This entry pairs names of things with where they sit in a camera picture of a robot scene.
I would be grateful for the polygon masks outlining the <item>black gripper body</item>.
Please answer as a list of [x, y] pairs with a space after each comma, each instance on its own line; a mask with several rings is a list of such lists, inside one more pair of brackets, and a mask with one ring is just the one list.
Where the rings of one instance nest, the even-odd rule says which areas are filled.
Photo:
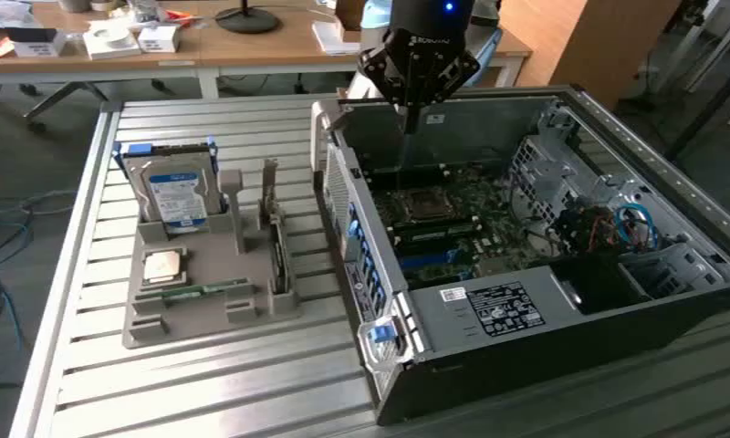
[[390, 5], [385, 47], [409, 76], [412, 101], [413, 62], [426, 54], [456, 55], [466, 49], [472, 9], [472, 1], [400, 0]]

